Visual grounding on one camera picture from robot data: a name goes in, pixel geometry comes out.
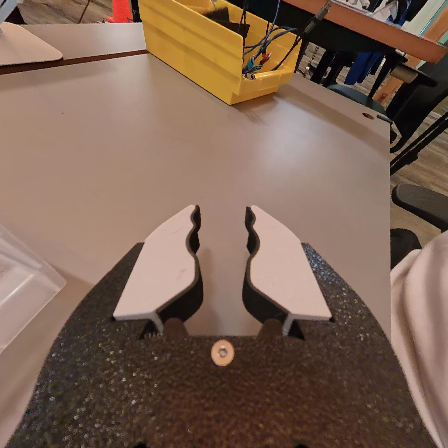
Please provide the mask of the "instruction sheet on wooden stand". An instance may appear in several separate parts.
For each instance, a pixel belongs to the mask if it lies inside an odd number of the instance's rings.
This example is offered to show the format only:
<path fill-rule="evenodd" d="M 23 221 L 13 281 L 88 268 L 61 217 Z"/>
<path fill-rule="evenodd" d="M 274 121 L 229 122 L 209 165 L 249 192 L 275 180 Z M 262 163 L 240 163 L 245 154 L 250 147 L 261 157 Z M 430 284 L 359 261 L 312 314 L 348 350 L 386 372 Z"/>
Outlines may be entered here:
<path fill-rule="evenodd" d="M 20 25 L 3 22 L 0 32 L 0 66 L 53 62 L 63 54 Z"/>

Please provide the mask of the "orange traffic cone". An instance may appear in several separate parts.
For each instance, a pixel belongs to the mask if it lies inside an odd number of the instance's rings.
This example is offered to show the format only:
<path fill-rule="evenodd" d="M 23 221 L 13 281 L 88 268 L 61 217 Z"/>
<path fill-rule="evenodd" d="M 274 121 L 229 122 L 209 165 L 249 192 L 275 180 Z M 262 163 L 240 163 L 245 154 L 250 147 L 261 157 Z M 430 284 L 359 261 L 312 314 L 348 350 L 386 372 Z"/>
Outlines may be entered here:
<path fill-rule="evenodd" d="M 128 0 L 112 0 L 112 16 L 107 17 L 109 23 L 133 23 L 133 14 Z"/>

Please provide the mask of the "yellow plastic bin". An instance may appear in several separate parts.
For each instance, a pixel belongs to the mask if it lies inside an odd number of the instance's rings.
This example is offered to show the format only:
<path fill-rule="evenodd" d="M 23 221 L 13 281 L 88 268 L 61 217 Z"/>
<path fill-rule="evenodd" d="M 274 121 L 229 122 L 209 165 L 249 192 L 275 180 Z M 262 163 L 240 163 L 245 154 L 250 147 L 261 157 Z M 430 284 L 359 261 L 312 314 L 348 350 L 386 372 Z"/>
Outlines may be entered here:
<path fill-rule="evenodd" d="M 294 74 L 301 42 L 293 29 L 246 12 L 246 38 L 201 15 L 228 7 L 239 22 L 242 9 L 227 1 L 138 1 L 149 53 L 228 105 L 277 92 Z"/>

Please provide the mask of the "clear plastic bin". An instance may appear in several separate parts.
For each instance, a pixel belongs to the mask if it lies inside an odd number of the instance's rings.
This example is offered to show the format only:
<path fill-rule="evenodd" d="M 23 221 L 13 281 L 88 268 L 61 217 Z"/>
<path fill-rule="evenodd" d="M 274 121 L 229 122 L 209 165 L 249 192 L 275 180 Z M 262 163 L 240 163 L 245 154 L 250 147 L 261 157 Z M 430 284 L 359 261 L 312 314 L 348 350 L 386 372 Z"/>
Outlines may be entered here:
<path fill-rule="evenodd" d="M 66 280 L 0 226 L 0 351 L 3 352 Z"/>

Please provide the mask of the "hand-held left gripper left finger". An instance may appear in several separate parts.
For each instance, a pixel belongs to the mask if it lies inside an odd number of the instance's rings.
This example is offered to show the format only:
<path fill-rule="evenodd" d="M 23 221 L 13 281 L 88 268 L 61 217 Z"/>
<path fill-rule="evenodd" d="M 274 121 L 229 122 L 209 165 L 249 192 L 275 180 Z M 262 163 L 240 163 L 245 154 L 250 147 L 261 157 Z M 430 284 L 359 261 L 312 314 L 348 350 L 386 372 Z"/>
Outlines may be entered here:
<path fill-rule="evenodd" d="M 144 240 L 114 320 L 148 320 L 162 334 L 168 321 L 184 323 L 199 310 L 203 303 L 197 257 L 200 227 L 200 207 L 189 205 Z"/>

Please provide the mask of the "blue cloth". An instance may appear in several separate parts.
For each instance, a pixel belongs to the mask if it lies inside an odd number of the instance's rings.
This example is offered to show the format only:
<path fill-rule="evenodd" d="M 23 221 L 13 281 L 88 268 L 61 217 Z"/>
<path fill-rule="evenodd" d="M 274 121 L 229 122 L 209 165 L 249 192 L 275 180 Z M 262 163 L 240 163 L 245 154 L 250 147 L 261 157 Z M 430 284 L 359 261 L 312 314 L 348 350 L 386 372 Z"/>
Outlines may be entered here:
<path fill-rule="evenodd" d="M 384 57 L 385 54 L 381 52 L 360 53 L 347 73 L 344 84 L 348 86 L 361 84 L 369 74 L 376 73 Z"/>

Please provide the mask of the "black office chair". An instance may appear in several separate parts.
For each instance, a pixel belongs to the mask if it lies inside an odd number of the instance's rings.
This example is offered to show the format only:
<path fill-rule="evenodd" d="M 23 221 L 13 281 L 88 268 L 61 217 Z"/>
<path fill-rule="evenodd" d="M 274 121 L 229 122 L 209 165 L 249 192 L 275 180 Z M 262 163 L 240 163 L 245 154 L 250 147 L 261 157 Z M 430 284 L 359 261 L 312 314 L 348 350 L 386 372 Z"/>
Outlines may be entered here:
<path fill-rule="evenodd" d="M 361 93 L 348 84 L 328 86 L 329 90 L 376 111 L 381 116 L 388 118 L 391 125 L 396 126 L 400 133 L 400 140 L 391 148 L 391 153 L 399 150 L 423 122 L 430 112 L 429 106 L 435 106 L 436 87 L 441 87 L 440 81 L 427 74 L 428 70 L 435 74 L 436 65 L 429 64 L 429 68 L 426 69 L 427 64 L 423 64 L 422 68 L 418 70 L 407 66 L 405 62 L 406 58 L 398 53 L 387 54 L 384 65 L 369 94 Z M 402 81 L 402 85 L 385 108 L 380 102 L 373 99 L 373 96 L 388 75 Z"/>
<path fill-rule="evenodd" d="M 400 208 L 438 228 L 448 229 L 448 198 L 424 187 L 400 183 L 391 193 L 392 202 Z M 417 235 L 406 228 L 390 230 L 390 268 L 393 269 L 411 251 L 422 249 Z"/>

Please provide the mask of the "large black USB hub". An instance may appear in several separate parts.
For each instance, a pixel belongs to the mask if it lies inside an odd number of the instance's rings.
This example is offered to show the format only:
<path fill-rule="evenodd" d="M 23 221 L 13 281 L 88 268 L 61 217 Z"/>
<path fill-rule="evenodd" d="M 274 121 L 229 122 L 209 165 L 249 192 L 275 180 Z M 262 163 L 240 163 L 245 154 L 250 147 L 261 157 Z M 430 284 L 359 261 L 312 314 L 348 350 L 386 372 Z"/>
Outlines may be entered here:
<path fill-rule="evenodd" d="M 247 5 L 244 3 L 241 18 L 238 23 L 230 20 L 228 7 L 215 7 L 214 10 L 207 11 L 201 15 L 231 30 L 232 32 L 239 34 L 243 38 L 246 38 L 250 28 L 250 25 L 245 21 L 246 12 Z"/>

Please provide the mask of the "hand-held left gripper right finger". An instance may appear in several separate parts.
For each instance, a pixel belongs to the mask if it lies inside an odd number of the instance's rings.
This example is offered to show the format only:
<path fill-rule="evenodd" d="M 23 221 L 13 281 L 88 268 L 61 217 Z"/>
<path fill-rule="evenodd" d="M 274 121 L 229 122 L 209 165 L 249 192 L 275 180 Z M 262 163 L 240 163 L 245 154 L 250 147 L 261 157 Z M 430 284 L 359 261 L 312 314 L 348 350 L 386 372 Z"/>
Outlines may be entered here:
<path fill-rule="evenodd" d="M 333 315 L 300 239 L 259 206 L 247 206 L 249 253 L 242 288 L 245 309 L 262 334 L 301 336 L 299 323 L 333 323 Z"/>

